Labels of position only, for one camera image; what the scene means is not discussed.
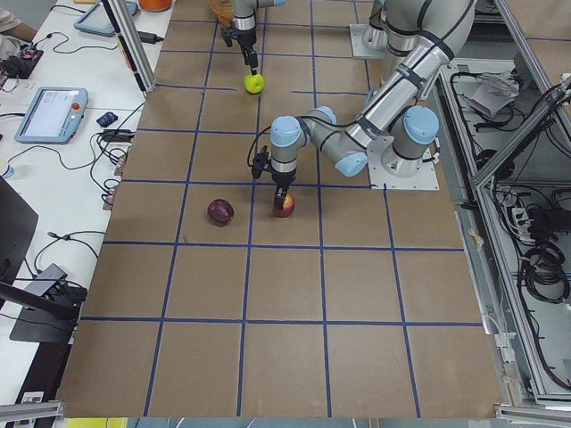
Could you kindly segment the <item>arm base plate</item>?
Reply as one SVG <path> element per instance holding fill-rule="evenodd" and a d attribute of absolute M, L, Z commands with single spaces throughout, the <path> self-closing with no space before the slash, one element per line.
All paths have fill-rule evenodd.
<path fill-rule="evenodd" d="M 440 143 L 436 138 L 425 147 L 423 156 L 405 160 L 393 150 L 393 137 L 381 136 L 367 148 L 370 187 L 377 190 L 438 191 L 435 165 Z"/>
<path fill-rule="evenodd" d="M 385 58 L 387 34 L 383 29 L 376 29 L 368 24 L 351 24 L 349 34 L 354 58 Z"/>

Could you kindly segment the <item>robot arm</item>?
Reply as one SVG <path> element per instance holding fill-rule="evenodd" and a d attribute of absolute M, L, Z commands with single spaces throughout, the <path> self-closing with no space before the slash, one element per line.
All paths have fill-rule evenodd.
<path fill-rule="evenodd" d="M 232 0 L 234 18 L 232 29 L 234 39 L 240 46 L 244 64 L 250 68 L 253 76 L 258 73 L 258 56 L 255 51 L 257 41 L 256 12 L 260 8 L 281 6 L 286 0 Z"/>
<path fill-rule="evenodd" d="M 378 1 L 369 17 L 387 36 L 387 69 L 363 110 L 347 125 L 318 107 L 302 116 L 280 116 L 270 130 L 268 170 L 276 184 L 273 205 L 284 207 L 295 179 L 298 152 L 314 144 L 347 177 L 368 161 L 367 148 L 427 87 L 465 44 L 475 16 L 473 1 Z"/>

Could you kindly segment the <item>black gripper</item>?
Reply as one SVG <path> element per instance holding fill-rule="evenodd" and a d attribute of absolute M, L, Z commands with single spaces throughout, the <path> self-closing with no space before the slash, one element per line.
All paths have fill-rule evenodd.
<path fill-rule="evenodd" d="M 276 191 L 273 199 L 273 208 L 275 210 L 283 210 L 286 205 L 288 188 L 296 178 L 296 170 L 288 172 L 273 171 L 271 173 L 272 180 L 276 185 Z"/>
<path fill-rule="evenodd" d="M 251 75 L 258 74 L 259 61 L 258 54 L 255 51 L 257 42 L 256 29 L 236 30 L 236 41 L 243 51 L 244 64 L 250 68 Z"/>

